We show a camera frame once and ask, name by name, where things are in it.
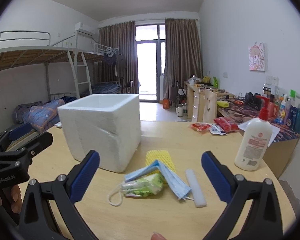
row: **poster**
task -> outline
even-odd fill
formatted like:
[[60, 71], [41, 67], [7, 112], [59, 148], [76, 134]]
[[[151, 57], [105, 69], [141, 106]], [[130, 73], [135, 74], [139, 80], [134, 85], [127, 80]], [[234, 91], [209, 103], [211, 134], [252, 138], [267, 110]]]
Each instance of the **poster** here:
[[265, 70], [265, 49], [264, 44], [257, 42], [249, 47], [249, 69], [254, 71]]

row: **wooden chair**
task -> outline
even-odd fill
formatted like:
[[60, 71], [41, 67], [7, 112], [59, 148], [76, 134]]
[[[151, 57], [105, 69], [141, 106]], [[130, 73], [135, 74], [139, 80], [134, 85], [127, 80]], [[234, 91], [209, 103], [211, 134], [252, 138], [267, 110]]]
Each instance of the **wooden chair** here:
[[205, 91], [203, 122], [212, 122], [217, 117], [217, 94], [210, 90]]

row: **brown curtain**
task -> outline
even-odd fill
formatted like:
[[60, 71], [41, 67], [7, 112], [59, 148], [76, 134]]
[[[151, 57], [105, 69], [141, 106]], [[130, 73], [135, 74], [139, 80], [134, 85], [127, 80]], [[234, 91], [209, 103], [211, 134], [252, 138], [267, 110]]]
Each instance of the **brown curtain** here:
[[191, 74], [202, 77], [202, 59], [195, 20], [166, 19], [166, 67], [163, 96], [168, 98], [175, 80], [183, 82]]
[[[138, 65], [136, 47], [136, 25], [135, 22], [126, 22], [100, 28], [99, 43], [111, 48], [120, 47], [120, 53], [127, 63], [127, 71], [124, 82], [133, 81], [131, 93], [139, 93], [138, 87]], [[116, 81], [114, 66], [99, 62], [95, 71], [95, 82]]]

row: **white foam box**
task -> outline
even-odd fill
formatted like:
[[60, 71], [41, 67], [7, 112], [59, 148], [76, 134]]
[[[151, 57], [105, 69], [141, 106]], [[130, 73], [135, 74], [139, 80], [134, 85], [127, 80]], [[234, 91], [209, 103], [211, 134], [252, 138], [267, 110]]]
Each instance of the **white foam box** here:
[[100, 168], [127, 168], [141, 140], [138, 94], [94, 94], [58, 107], [58, 113], [74, 159], [95, 150]]

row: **bed ladder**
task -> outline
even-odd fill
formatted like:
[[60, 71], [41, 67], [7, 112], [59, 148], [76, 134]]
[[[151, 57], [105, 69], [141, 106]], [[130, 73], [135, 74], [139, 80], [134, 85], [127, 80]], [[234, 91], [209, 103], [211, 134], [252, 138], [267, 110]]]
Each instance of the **bed ladder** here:
[[[89, 69], [88, 69], [87, 61], [86, 61], [86, 59], [85, 59], [85, 57], [84, 57], [83, 52], [81, 53], [83, 65], [77, 65], [77, 55], [74, 55], [74, 62], [73, 62], [69, 50], [68, 50], [67, 54], [68, 54], [68, 58], [69, 58], [69, 62], [70, 62], [71, 68], [72, 68], [72, 74], [73, 74], [74, 85], [75, 85], [75, 93], [76, 93], [77, 99], [80, 98], [79, 85], [89, 84], [89, 92], [90, 92], [90, 95], [92, 95], [92, 89], [91, 89], [91, 82], [90, 82]], [[87, 74], [87, 81], [79, 82], [79, 83], [78, 83], [78, 77], [77, 77], [77, 73], [78, 73], [77, 68], [78, 68], [78, 67], [85, 67], [85, 69], [86, 69], [86, 74]]]

